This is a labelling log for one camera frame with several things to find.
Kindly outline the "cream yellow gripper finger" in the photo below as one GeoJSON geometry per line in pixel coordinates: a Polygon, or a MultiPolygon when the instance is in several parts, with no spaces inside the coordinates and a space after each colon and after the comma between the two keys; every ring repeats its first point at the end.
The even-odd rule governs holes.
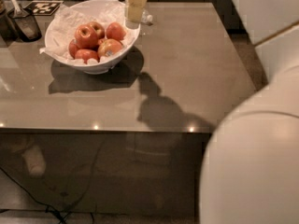
{"type": "Polygon", "coordinates": [[[125,0],[125,25],[136,29],[142,20],[143,10],[148,0],[125,0]]]}

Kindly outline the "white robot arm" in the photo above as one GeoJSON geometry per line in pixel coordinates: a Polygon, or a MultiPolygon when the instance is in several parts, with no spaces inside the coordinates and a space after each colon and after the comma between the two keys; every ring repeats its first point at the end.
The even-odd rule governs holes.
{"type": "Polygon", "coordinates": [[[205,151],[200,224],[299,224],[299,0],[208,0],[249,35],[267,85],[205,151]]]}

